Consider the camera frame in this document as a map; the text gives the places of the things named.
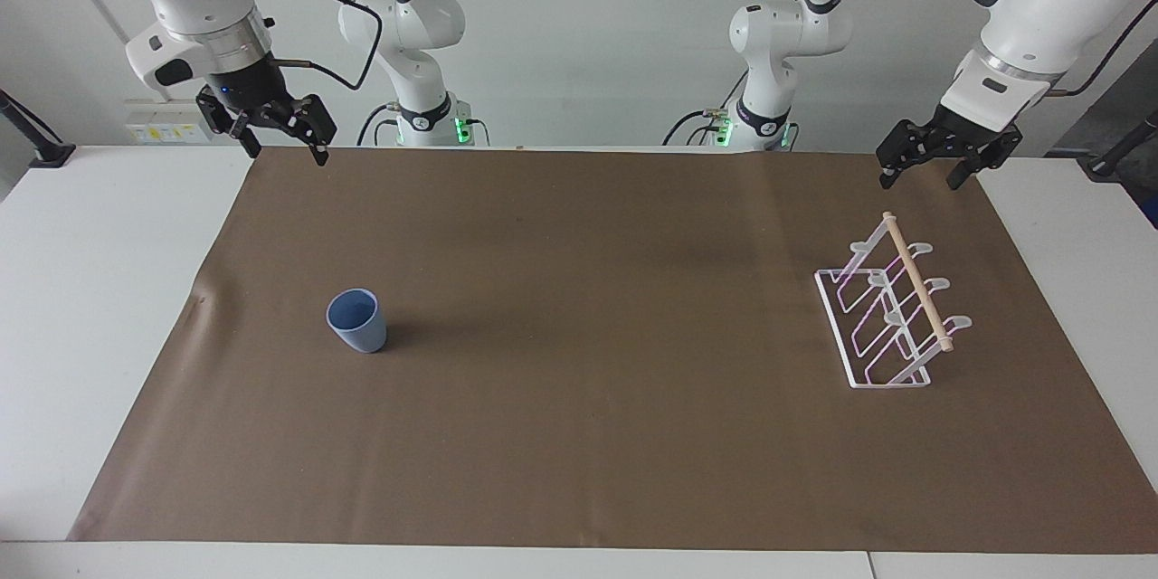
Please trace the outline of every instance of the cup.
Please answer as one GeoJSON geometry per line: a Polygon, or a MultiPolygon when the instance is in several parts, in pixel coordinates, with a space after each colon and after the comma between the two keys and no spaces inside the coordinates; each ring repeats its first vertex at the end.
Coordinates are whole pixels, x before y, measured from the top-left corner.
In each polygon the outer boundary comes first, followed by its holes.
{"type": "Polygon", "coordinates": [[[373,353],[386,345],[386,320],[378,296],[362,287],[336,295],[325,309],[325,323],[359,353],[373,353]]]}

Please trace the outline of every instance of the cable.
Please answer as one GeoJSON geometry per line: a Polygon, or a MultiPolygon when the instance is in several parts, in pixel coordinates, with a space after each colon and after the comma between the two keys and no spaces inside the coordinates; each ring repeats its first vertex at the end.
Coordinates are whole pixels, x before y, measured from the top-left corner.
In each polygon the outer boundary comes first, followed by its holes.
{"type": "MultiPolygon", "coordinates": [[[[727,97],[724,97],[724,101],[720,102],[721,110],[725,108],[725,105],[727,105],[727,102],[732,100],[733,94],[735,94],[736,89],[740,88],[740,85],[743,83],[743,81],[747,79],[748,79],[748,71],[747,68],[745,68],[745,72],[742,73],[742,75],[740,75],[740,79],[735,81],[735,86],[732,87],[732,89],[730,89],[730,91],[727,93],[727,97]]],[[[708,126],[714,126],[714,125],[716,125],[716,118],[712,118],[712,122],[709,122],[708,126]]],[[[696,142],[696,146],[703,147],[705,138],[708,138],[706,132],[704,134],[701,134],[699,142],[696,142]]]]}
{"type": "Polygon", "coordinates": [[[486,122],[482,122],[482,120],[477,120],[476,118],[471,118],[470,120],[467,120],[467,124],[468,125],[482,125],[483,126],[483,133],[486,134],[486,146],[488,147],[491,146],[491,130],[486,129],[486,122]]]}
{"type": "Polygon", "coordinates": [[[50,137],[52,137],[57,142],[64,145],[65,141],[61,139],[61,137],[58,137],[57,131],[53,131],[52,126],[47,126],[45,122],[42,120],[41,116],[34,113],[32,110],[27,108],[24,104],[21,104],[21,102],[16,100],[16,97],[10,96],[10,94],[5,93],[5,96],[8,97],[8,101],[12,102],[12,105],[15,105],[15,108],[20,110],[21,113],[24,113],[24,116],[29,118],[29,120],[36,122],[37,126],[41,126],[42,130],[45,130],[46,133],[50,134],[50,137]]]}
{"type": "Polygon", "coordinates": [[[397,120],[381,120],[379,124],[374,125],[374,147],[378,146],[378,130],[382,129],[382,125],[394,125],[397,126],[397,120]]]}
{"type": "Polygon", "coordinates": [[[371,9],[371,7],[368,6],[359,5],[359,2],[352,0],[335,0],[335,1],[342,2],[342,5],[344,6],[354,7],[354,9],[357,10],[362,10],[362,13],[371,15],[371,17],[374,19],[374,22],[378,23],[378,30],[374,34],[374,44],[372,44],[372,46],[369,47],[369,54],[366,56],[366,64],[362,65],[361,75],[358,76],[358,81],[356,81],[356,83],[350,83],[350,81],[343,79],[343,76],[339,76],[338,73],[330,71],[330,68],[327,68],[325,65],[314,64],[313,60],[309,60],[308,64],[310,68],[315,68],[315,71],[320,73],[325,73],[325,75],[330,75],[334,80],[338,81],[338,83],[343,85],[347,89],[354,89],[356,91],[356,89],[361,88],[361,85],[366,80],[366,76],[369,75],[371,65],[374,64],[374,52],[378,51],[378,46],[382,42],[382,17],[376,13],[376,10],[371,9]]]}
{"type": "Polygon", "coordinates": [[[699,137],[699,145],[704,145],[704,138],[706,137],[708,131],[719,131],[719,126],[712,126],[712,125],[698,126],[698,129],[691,131],[690,137],[688,137],[687,142],[683,142],[683,146],[690,147],[691,139],[696,138],[696,134],[703,134],[702,137],[699,137]]]}
{"type": "Polygon", "coordinates": [[[389,110],[394,104],[395,104],[394,102],[389,102],[389,104],[376,105],[369,112],[369,116],[367,116],[366,120],[362,123],[362,129],[358,132],[358,139],[357,139],[357,141],[354,141],[354,146],[356,147],[360,147],[361,146],[361,141],[366,137],[366,131],[369,130],[369,124],[374,120],[374,118],[378,116],[378,113],[383,112],[383,110],[389,110]]]}
{"type": "Polygon", "coordinates": [[[1114,56],[1114,52],[1117,51],[1117,47],[1121,47],[1122,44],[1126,43],[1126,36],[1129,36],[1130,31],[1134,31],[1134,28],[1138,27],[1138,23],[1142,22],[1142,19],[1146,17],[1146,14],[1150,13],[1150,9],[1153,9],[1155,5],[1158,5],[1158,0],[1150,0],[1150,2],[1146,2],[1146,6],[1143,6],[1142,10],[1135,15],[1134,20],[1130,20],[1129,25],[1126,25],[1122,34],[1117,35],[1116,42],[1114,42],[1114,44],[1109,46],[1106,54],[1101,57],[1101,63],[1098,64],[1097,68],[1093,68],[1093,72],[1090,73],[1090,79],[1086,80],[1085,83],[1080,85],[1080,87],[1076,89],[1051,89],[1051,91],[1046,93],[1046,97],[1073,97],[1076,94],[1084,93],[1085,89],[1087,89],[1090,85],[1098,79],[1098,75],[1100,75],[1102,69],[1106,67],[1106,64],[1109,64],[1109,60],[1114,56]]]}
{"type": "Polygon", "coordinates": [[[706,117],[708,116],[705,116],[705,110],[692,110],[691,113],[687,113],[687,116],[680,118],[680,120],[676,122],[674,126],[672,126],[670,131],[667,131],[666,137],[664,137],[664,145],[661,147],[666,147],[667,142],[670,141],[672,137],[675,134],[675,131],[679,131],[680,126],[683,126],[688,120],[695,120],[695,118],[706,118],[706,117]]]}

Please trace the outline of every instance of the wooden dowel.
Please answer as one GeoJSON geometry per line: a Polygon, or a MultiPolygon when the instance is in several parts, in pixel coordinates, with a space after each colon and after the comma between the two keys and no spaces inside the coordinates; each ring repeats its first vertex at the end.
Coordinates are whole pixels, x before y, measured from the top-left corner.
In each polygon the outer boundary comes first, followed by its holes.
{"type": "Polygon", "coordinates": [[[904,265],[906,272],[909,273],[909,279],[913,281],[917,299],[921,300],[921,307],[925,308],[925,316],[929,316],[929,324],[933,328],[937,343],[940,345],[941,351],[947,353],[953,349],[953,338],[945,332],[945,324],[941,323],[940,313],[937,310],[937,306],[933,306],[933,300],[929,295],[925,281],[921,278],[921,272],[917,270],[917,264],[913,262],[913,255],[909,254],[909,244],[904,241],[904,236],[901,235],[901,227],[896,225],[896,217],[889,212],[886,212],[884,217],[888,235],[893,236],[893,244],[896,245],[896,252],[901,256],[901,263],[904,265]]]}

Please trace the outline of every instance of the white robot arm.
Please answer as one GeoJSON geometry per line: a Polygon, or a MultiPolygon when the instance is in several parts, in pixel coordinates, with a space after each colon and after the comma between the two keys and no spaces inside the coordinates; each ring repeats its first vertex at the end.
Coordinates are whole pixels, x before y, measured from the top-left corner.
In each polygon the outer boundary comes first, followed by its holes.
{"type": "MultiPolygon", "coordinates": [[[[375,59],[398,94],[400,142],[406,146],[470,145],[470,105],[448,93],[438,63],[423,52],[462,39],[467,20],[455,0],[358,0],[381,15],[384,30],[375,59]]],[[[338,14],[342,34],[359,47],[373,44],[374,24],[350,6],[338,14]]]]}
{"type": "Polygon", "coordinates": [[[891,188],[904,168],[961,159],[948,176],[960,188],[997,168],[1020,142],[1014,118],[1041,101],[1130,0],[974,0],[989,9],[981,39],[958,67],[931,122],[899,122],[877,147],[891,188]]]}
{"type": "Polygon", "coordinates": [[[197,96],[212,130],[256,157],[250,126],[272,126],[310,147],[318,166],[337,127],[321,97],[294,100],[270,50],[269,19],[254,0],[151,0],[157,22],[125,47],[133,72],[154,89],[204,79],[197,96]]]}
{"type": "Polygon", "coordinates": [[[842,0],[761,2],[736,10],[732,47],[748,63],[748,81],[727,105],[717,141],[735,149],[777,149],[797,88],[790,56],[840,52],[852,36],[842,0]]]}

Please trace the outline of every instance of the brown tablecloth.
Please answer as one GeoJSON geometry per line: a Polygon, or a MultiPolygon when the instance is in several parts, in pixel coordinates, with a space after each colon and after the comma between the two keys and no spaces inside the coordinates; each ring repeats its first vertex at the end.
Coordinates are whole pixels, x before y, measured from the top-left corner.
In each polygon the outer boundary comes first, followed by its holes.
{"type": "Polygon", "coordinates": [[[1158,552],[980,186],[877,171],[267,149],[69,538],[1158,552]],[[976,322],[925,389],[850,389],[812,278],[886,208],[976,322]],[[328,330],[345,287],[380,295],[381,353],[328,330]]]}

